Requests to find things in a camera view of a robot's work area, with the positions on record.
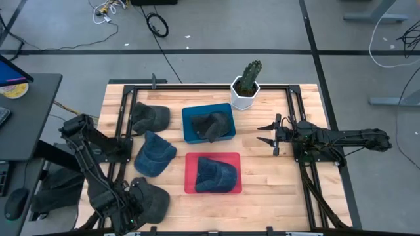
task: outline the blue denim cap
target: blue denim cap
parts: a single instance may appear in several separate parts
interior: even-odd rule
[[[156,177],[175,158],[177,149],[157,134],[146,131],[146,140],[135,159],[134,167],[141,174]]]
[[[197,193],[228,193],[235,188],[237,181],[238,173],[231,164],[206,157],[198,159]]]

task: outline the white pot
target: white pot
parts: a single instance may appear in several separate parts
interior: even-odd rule
[[[236,109],[243,111],[252,106],[252,103],[254,102],[255,97],[260,91],[260,86],[258,85],[257,82],[254,82],[257,88],[257,91],[255,91],[255,94],[252,97],[239,96],[234,89],[234,85],[236,84],[236,81],[238,81],[239,78],[242,78],[242,76],[236,77],[234,82],[230,85],[230,104]]]

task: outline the blue bin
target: blue bin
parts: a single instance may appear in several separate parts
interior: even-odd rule
[[[228,114],[231,127],[230,127],[230,131],[227,134],[216,138],[215,141],[223,141],[223,140],[232,139],[236,134],[234,116],[232,114],[232,108],[230,107],[230,104],[224,103],[224,104],[213,104],[213,105],[206,105],[206,106],[183,108],[182,109],[182,125],[184,127],[185,142],[189,144],[200,144],[200,143],[209,142],[208,140],[199,138],[198,135],[194,132],[190,117],[192,115],[204,115],[204,114],[213,113],[217,111],[222,111]]]

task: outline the monitor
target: monitor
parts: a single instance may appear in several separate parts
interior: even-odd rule
[[[33,78],[0,56],[0,87],[33,82]]]

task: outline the potted cactus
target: potted cactus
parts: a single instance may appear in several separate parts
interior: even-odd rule
[[[259,60],[248,64],[242,76],[236,77],[230,85],[230,103],[239,110],[246,110],[252,106],[257,93],[260,91],[255,79],[263,65]]]

